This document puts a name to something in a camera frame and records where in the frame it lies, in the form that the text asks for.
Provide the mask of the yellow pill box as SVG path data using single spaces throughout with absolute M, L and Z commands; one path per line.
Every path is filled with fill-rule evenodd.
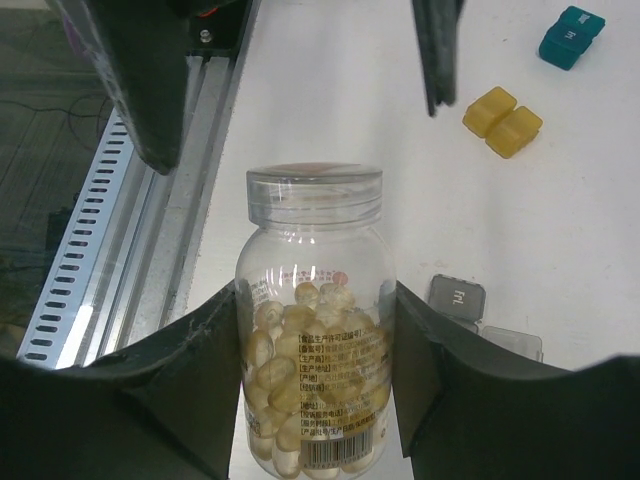
M 496 86 L 467 107 L 462 123 L 496 154 L 510 159 L 536 138 L 543 120 Z

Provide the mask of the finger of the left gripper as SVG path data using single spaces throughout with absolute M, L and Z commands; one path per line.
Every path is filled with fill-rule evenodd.
M 76 33 L 140 159 L 161 175 L 179 164 L 190 55 L 233 57 L 247 1 L 52 1 Z
M 456 101 L 458 24 L 464 0 L 413 0 L 427 111 Z

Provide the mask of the grey pill box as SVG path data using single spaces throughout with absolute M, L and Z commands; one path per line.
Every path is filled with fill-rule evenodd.
M 483 324 L 486 290 L 480 284 L 436 274 L 428 290 L 427 304 L 436 312 L 501 348 L 542 363 L 539 336 Z

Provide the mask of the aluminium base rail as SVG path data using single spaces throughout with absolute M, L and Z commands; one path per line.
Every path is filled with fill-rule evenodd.
M 131 159 L 60 366 L 88 365 L 187 312 L 251 35 L 244 33 L 230 58 L 190 59 L 179 167 L 162 176 Z

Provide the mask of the clear bottle with orange pills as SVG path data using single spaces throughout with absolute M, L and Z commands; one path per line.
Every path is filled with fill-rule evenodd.
M 255 232 L 235 271 L 247 440 L 278 479 L 355 479 L 385 445 L 396 272 L 376 231 L 381 170 L 247 174 Z

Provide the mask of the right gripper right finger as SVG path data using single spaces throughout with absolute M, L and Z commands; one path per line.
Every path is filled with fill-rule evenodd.
M 417 479 L 635 479 L 639 360 L 568 371 L 499 347 L 396 288 L 393 394 Z

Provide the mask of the blue pill box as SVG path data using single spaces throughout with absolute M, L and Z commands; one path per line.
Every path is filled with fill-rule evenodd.
M 606 25 L 606 20 L 576 6 L 567 7 L 547 30 L 539 57 L 562 70 L 571 70 Z

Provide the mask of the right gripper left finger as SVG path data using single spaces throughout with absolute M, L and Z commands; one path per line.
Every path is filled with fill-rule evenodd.
M 240 387 L 235 290 L 86 367 L 1 362 L 5 479 L 224 479 Z

